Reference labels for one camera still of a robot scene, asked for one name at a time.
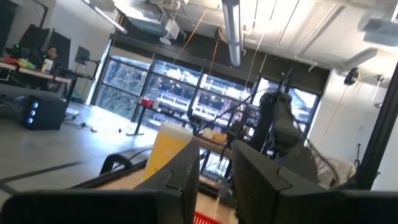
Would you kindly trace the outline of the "white box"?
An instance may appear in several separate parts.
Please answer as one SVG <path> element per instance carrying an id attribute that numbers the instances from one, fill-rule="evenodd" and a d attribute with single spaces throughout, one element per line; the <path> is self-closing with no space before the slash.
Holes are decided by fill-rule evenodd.
<path id="1" fill-rule="evenodd" d="M 53 60 L 45 58 L 44 62 L 42 64 L 41 72 L 50 74 L 51 70 L 52 70 L 52 67 L 53 67 Z"/>

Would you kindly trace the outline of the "black frame bracket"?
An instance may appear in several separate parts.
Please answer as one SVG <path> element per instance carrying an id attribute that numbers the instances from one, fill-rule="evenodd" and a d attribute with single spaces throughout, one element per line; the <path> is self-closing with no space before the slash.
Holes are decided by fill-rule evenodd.
<path id="1" fill-rule="evenodd" d="M 100 175 L 111 173 L 119 168 L 121 169 L 131 169 L 133 164 L 130 159 L 122 154 L 111 154 L 109 155 L 103 163 L 103 166 L 99 172 Z"/>

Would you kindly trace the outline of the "black frame post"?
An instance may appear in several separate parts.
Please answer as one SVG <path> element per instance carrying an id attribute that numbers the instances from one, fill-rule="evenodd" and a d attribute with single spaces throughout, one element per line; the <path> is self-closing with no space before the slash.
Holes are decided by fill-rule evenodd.
<path id="1" fill-rule="evenodd" d="M 374 125 L 361 167 L 356 176 L 356 188 L 370 190 L 398 117 L 398 62 L 392 74 L 384 101 Z"/>

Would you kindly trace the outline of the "white cloth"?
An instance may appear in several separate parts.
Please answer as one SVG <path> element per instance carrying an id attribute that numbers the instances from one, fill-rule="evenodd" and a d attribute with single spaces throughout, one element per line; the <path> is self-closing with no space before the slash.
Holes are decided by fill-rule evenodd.
<path id="1" fill-rule="evenodd" d="M 338 176 L 323 160 L 316 158 L 319 185 L 322 187 L 331 188 L 345 184 L 356 173 L 356 167 L 352 162 L 333 157 L 326 157 L 326 160 L 332 165 Z"/>

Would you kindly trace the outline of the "yellow wipes canister white lid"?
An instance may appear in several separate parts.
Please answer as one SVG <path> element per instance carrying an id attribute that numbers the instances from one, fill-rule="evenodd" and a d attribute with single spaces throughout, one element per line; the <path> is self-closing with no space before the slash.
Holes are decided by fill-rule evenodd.
<path id="1" fill-rule="evenodd" d="M 162 123 L 147 160 L 144 179 L 148 179 L 166 165 L 191 140 L 193 131 L 173 123 Z"/>

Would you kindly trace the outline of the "person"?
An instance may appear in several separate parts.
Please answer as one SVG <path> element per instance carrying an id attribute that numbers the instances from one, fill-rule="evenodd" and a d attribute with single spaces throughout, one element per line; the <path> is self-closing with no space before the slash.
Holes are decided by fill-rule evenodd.
<path id="1" fill-rule="evenodd" d="M 60 67 L 63 67 L 62 58 L 59 55 L 59 50 L 56 47 L 49 47 L 46 53 L 40 53 L 37 57 L 37 66 L 41 71 L 44 59 L 48 58 L 53 60 L 53 67 L 50 74 L 57 74 Z"/>

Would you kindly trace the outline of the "black computer tower blue lights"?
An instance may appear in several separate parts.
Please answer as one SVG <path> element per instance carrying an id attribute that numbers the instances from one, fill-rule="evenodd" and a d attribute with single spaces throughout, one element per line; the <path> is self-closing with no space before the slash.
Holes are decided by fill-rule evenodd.
<path id="1" fill-rule="evenodd" d="M 31 131 L 58 131 L 67 108 L 66 101 L 30 95 L 24 102 L 20 124 Z"/>

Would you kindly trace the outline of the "wooden work table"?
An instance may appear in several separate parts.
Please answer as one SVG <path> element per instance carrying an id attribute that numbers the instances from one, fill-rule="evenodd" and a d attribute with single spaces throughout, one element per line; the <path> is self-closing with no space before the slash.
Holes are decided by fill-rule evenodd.
<path id="1" fill-rule="evenodd" d="M 76 78 L 64 78 L 64 77 L 61 77 L 58 75 L 50 75 L 47 73 L 38 72 L 36 70 L 31 70 L 28 68 L 20 67 L 18 65 L 13 65 L 13 64 L 5 63 L 5 62 L 0 62 L 0 68 L 8 69 L 10 71 L 17 72 L 17 73 L 25 73 L 25 74 L 33 75 L 36 77 L 45 78 L 48 80 L 58 81 L 58 82 L 69 84 L 70 85 L 69 91 L 65 98 L 68 103 L 71 101 L 73 91 L 74 91 L 75 85 L 77 83 Z"/>

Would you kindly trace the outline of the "black monitor on stand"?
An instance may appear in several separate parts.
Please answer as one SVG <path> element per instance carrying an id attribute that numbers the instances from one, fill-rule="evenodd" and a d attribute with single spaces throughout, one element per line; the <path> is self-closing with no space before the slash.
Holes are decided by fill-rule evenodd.
<path id="1" fill-rule="evenodd" d="M 92 59 L 90 57 L 90 51 L 82 46 L 79 46 L 75 56 L 75 62 L 81 65 L 86 65 L 88 62 L 93 62 L 98 65 L 101 63 L 101 60 Z"/>

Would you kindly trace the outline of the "red plastic basket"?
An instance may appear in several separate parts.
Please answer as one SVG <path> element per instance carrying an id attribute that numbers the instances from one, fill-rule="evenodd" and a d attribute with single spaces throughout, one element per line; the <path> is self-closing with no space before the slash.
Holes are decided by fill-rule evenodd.
<path id="1" fill-rule="evenodd" d="M 211 217 L 208 217 L 203 213 L 195 212 L 193 224 L 221 224 L 221 222 Z"/>

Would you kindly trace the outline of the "long ceiling light tube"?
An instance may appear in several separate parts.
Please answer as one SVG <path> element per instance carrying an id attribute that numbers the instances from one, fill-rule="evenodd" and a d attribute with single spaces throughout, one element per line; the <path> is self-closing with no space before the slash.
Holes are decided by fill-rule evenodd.
<path id="1" fill-rule="evenodd" d="M 221 0 L 231 64 L 241 64 L 240 0 Z"/>

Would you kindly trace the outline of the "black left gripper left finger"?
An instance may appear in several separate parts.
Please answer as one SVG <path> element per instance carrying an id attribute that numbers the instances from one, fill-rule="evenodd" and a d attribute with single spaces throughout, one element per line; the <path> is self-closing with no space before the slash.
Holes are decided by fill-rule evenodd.
<path id="1" fill-rule="evenodd" d="M 193 224 L 198 194 L 199 146 L 190 141 L 166 165 L 136 187 L 135 224 Z"/>

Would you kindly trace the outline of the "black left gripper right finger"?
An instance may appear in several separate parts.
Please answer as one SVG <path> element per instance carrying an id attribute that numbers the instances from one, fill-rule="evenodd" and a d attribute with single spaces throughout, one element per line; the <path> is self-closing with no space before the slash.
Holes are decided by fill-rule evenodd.
<path id="1" fill-rule="evenodd" d="M 326 190 L 242 141 L 233 141 L 234 193 L 245 224 L 326 224 Z"/>

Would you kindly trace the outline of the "black side table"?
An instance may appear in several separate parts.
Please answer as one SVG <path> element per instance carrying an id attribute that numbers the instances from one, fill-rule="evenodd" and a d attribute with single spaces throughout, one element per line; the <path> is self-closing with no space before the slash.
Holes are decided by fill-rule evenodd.
<path id="1" fill-rule="evenodd" d="M 142 107 L 142 111 L 141 111 L 141 113 L 139 115 L 139 118 L 137 120 L 136 128 L 135 128 L 133 133 L 126 133 L 126 136 L 131 137 L 131 136 L 142 136 L 142 135 L 144 135 L 144 133 L 140 133 L 139 130 L 140 130 L 140 127 L 141 127 L 142 122 L 144 120 L 144 116 L 146 114 L 146 111 L 153 111 L 154 113 L 162 114 L 163 116 L 166 116 L 166 117 L 168 117 L 170 119 L 174 119 L 174 120 L 177 120 L 177 121 L 181 122 L 183 125 L 189 124 L 193 128 L 193 132 L 198 130 L 199 124 L 194 123 L 192 121 L 189 121 L 188 119 L 183 119 L 181 117 L 175 116 L 175 113 L 176 113 L 175 110 L 170 109 L 170 108 L 167 108 L 166 110 L 163 110 L 162 108 L 159 109 L 158 108 L 158 105 L 159 105 L 158 101 L 155 101 L 155 105 L 154 105 L 153 108 L 146 108 L 146 107 L 141 105 L 141 100 L 142 99 L 143 98 L 139 98 L 138 102 L 137 102 L 139 107 Z"/>

